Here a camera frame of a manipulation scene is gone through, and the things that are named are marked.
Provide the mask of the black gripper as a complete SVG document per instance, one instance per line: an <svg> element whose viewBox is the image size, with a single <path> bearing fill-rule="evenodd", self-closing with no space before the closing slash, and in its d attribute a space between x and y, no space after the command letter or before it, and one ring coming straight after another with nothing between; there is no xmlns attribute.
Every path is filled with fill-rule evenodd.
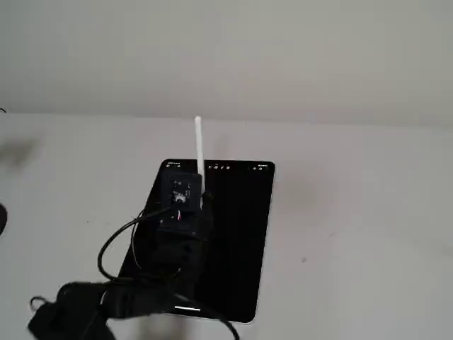
<svg viewBox="0 0 453 340"><path fill-rule="evenodd" d="M181 279L196 284L205 267L213 226L212 194L202 195L201 232L177 233L158 231L149 255L149 277Z"/></svg>

